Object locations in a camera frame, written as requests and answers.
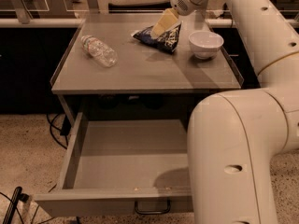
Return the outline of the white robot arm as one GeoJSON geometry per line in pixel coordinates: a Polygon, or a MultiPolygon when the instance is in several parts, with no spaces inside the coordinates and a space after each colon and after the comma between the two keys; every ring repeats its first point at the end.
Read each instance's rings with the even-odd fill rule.
{"type": "MultiPolygon", "coordinates": [[[[180,15],[206,0],[170,0],[180,15]]],[[[270,162],[298,147],[299,34],[269,0],[225,0],[260,86],[193,110],[187,134],[195,224],[278,224],[270,162]]]]}

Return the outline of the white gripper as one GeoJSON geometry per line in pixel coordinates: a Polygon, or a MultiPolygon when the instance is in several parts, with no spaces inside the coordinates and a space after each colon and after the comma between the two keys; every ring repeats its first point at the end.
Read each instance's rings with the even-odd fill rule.
{"type": "Polygon", "coordinates": [[[161,18],[152,27],[150,36],[159,37],[178,22],[178,14],[187,16],[203,5],[207,0],[170,0],[172,8],[164,11],[161,18]]]}

